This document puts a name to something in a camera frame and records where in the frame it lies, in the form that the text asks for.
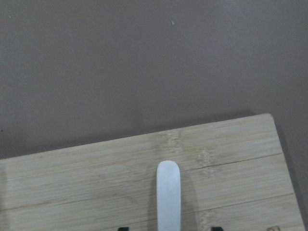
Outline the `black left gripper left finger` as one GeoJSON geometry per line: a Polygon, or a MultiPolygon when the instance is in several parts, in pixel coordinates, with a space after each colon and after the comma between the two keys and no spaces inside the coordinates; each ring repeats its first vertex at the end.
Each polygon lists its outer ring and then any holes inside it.
{"type": "Polygon", "coordinates": [[[119,227],[117,231],[129,231],[129,227],[119,227]]]}

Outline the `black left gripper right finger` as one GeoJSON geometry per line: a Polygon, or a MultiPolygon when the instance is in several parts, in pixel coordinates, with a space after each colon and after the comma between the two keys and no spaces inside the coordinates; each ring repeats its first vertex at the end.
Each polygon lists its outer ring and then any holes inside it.
{"type": "Polygon", "coordinates": [[[222,227],[212,227],[211,231],[224,231],[222,227]]]}

